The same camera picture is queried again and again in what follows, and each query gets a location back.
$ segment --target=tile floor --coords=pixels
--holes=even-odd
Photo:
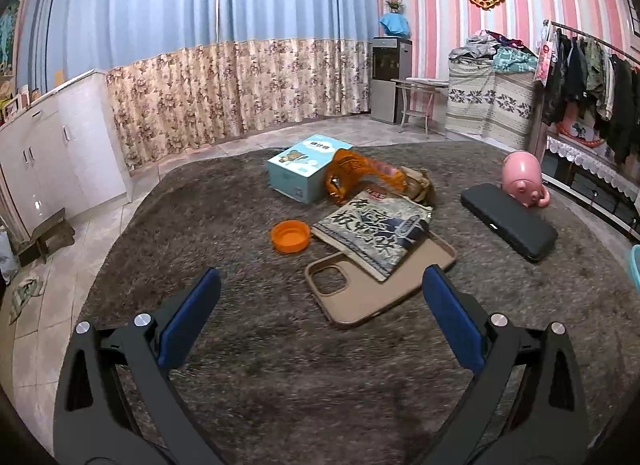
[[[132,203],[103,211],[84,223],[72,221],[76,229],[75,244],[57,251],[46,265],[31,265],[25,268],[14,280],[16,283],[22,275],[34,271],[44,281],[44,294],[28,302],[15,324],[15,339],[8,342],[13,342],[11,385],[15,408],[47,450],[52,452],[53,406],[60,367],[71,330],[112,244],[129,224],[145,196],[169,171],[180,165],[202,159],[233,156],[265,147],[291,146],[313,133],[327,134],[357,146],[419,141],[471,141],[455,133],[442,135],[430,132],[426,137],[424,130],[413,127],[398,133],[397,127],[375,122],[366,116],[342,117],[293,125],[242,140],[204,146],[198,150],[188,149],[180,155],[164,158],[158,163],[148,164],[135,171],[132,174]],[[584,220],[623,263],[625,251],[630,247],[626,238],[571,200],[559,197],[567,202],[571,210]],[[12,287],[5,295],[4,308],[11,291]],[[11,331],[0,331],[1,336],[14,337]],[[2,365],[7,364],[0,360],[0,366]]]

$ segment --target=cabinet door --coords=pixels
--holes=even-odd
[[[88,208],[66,152],[59,114],[46,116],[34,123],[28,137],[28,156],[51,213],[65,207],[65,216],[72,218]]]
[[[21,116],[0,132],[0,166],[11,199],[28,235],[55,210],[49,210],[28,154],[30,116]]]
[[[69,97],[60,93],[60,120],[66,151],[89,207],[126,193],[125,181],[129,179],[124,164],[122,174],[111,143],[107,122],[113,123],[113,111],[110,106],[103,106],[103,100],[106,100],[104,81],[96,77],[79,82],[84,84],[82,99],[78,93]]]

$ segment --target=black case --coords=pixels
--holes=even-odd
[[[468,188],[460,201],[532,263],[545,257],[556,243],[555,228],[495,185],[482,183]]]

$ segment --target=white cabinet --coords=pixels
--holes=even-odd
[[[3,134],[0,134],[0,166],[11,199],[30,235],[55,210],[48,210],[43,189],[31,164],[29,132],[28,120],[16,120],[5,126]]]
[[[104,75],[71,80],[0,128],[0,168],[29,236],[62,208],[69,219],[115,198],[130,201]]]
[[[64,207],[65,216],[72,218],[89,206],[65,141],[60,114],[44,116],[33,124],[28,136],[28,153],[50,214]]]

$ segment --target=light blue box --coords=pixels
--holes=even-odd
[[[270,187],[302,203],[324,197],[325,169],[340,148],[349,149],[351,144],[314,134],[277,154],[267,161]]]

